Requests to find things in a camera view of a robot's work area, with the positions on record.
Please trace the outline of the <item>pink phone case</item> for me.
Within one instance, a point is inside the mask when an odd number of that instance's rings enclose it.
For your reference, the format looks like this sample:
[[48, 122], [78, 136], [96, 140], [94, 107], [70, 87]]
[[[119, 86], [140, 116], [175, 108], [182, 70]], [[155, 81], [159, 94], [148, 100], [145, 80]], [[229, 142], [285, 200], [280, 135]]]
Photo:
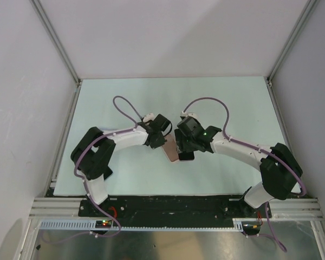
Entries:
[[165, 140], [166, 142], [162, 146], [162, 150], [171, 163], [177, 162], [179, 160], [179, 156], [177, 151], [177, 144], [174, 137], [171, 134], [168, 134], [165, 137]]

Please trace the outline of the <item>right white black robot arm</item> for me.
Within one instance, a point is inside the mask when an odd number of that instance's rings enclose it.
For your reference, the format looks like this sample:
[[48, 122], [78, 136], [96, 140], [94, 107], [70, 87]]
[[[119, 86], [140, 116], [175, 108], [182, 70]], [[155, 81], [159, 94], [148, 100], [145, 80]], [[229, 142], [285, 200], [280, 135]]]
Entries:
[[220, 128], [203, 128], [192, 116], [183, 117], [174, 134], [181, 160], [192, 160], [196, 151], [209, 152], [227, 155], [260, 172], [261, 181], [241, 197], [239, 210], [246, 217], [252, 217], [261, 205], [272, 199], [286, 200], [303, 174], [291, 151], [281, 143], [275, 146], [244, 145], [227, 138]]

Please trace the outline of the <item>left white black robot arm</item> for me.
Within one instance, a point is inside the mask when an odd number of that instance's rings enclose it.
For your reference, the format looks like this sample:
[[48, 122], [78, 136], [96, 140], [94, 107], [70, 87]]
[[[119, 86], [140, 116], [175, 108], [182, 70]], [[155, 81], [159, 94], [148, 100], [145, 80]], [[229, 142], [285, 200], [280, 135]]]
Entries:
[[113, 174], [109, 162], [114, 152], [133, 146], [155, 149], [166, 143], [164, 131], [172, 130], [172, 123], [161, 114], [146, 115], [130, 129], [104, 132], [90, 128], [70, 155], [74, 163], [74, 175], [81, 178], [87, 197], [92, 201], [90, 209], [97, 216], [109, 211], [105, 180]]

